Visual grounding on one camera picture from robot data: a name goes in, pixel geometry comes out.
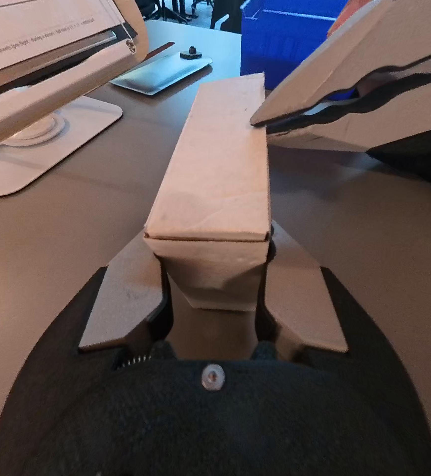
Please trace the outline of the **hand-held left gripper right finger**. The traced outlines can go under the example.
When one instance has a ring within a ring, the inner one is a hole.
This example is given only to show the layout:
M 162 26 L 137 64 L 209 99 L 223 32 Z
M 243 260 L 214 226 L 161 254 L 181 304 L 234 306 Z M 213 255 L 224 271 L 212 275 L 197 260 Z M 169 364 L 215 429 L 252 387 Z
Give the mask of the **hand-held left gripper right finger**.
M 283 361 L 294 361 L 305 350 L 349 350 L 321 266 L 274 220 L 255 332 Z

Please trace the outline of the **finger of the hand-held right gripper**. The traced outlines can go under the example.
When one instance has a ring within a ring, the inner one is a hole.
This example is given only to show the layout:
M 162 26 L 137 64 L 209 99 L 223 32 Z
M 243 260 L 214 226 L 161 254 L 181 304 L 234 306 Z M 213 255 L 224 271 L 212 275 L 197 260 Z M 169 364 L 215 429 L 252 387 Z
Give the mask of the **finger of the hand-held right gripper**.
M 367 152 L 431 131 L 431 81 L 404 80 L 367 96 L 315 107 L 267 126 L 269 145 L 290 149 Z
M 250 119 L 264 126 L 352 89 L 373 72 L 403 70 L 431 56 L 431 1 L 371 1 L 308 56 Z

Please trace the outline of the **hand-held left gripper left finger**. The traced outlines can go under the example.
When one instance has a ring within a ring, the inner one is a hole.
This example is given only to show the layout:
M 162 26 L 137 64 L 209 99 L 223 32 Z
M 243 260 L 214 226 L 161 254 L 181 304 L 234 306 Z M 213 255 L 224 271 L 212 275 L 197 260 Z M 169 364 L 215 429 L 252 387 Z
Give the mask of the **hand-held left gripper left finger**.
M 141 231 L 106 267 L 79 349 L 149 352 L 172 326 L 169 279 Z

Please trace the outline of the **blue plastic bin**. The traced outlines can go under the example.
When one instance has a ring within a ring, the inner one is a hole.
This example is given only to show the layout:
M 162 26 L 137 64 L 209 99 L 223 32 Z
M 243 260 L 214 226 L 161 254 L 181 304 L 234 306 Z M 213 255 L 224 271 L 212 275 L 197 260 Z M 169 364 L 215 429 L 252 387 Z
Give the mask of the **blue plastic bin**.
M 327 38 L 345 0 L 251 0 L 242 4 L 241 75 L 264 73 L 275 89 Z

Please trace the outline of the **white mailer box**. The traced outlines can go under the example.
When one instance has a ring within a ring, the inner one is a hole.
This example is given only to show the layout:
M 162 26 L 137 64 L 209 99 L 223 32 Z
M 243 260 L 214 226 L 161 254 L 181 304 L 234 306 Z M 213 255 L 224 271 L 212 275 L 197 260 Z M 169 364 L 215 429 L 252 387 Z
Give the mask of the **white mailer box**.
M 264 74 L 202 84 L 147 218 L 144 240 L 193 308 L 256 308 L 271 239 Z

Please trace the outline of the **group of black office chairs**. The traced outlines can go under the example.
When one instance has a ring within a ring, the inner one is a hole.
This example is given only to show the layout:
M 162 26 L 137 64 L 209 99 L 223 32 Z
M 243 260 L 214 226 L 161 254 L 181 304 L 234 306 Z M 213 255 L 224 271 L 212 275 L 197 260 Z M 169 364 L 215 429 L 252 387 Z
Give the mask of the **group of black office chairs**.
M 242 32 L 243 0 L 137 1 L 145 20 L 171 21 L 190 26 Z

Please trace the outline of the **grey laptop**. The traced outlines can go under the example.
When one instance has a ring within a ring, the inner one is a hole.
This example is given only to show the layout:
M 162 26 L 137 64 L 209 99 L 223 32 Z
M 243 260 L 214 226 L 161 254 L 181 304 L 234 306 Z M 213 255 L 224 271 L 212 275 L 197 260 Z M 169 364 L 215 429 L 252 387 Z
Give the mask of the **grey laptop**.
M 130 91 L 154 96 L 168 87 L 212 65 L 212 58 L 202 55 L 200 59 L 184 60 L 179 52 L 144 64 L 110 81 Z

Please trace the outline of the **printed instruction sheet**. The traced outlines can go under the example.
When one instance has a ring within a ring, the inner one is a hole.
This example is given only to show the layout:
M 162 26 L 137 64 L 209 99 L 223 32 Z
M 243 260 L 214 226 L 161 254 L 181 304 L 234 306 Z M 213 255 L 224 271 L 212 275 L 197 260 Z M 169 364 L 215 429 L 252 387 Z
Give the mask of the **printed instruction sheet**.
M 114 1 L 0 0 L 0 70 L 122 23 Z

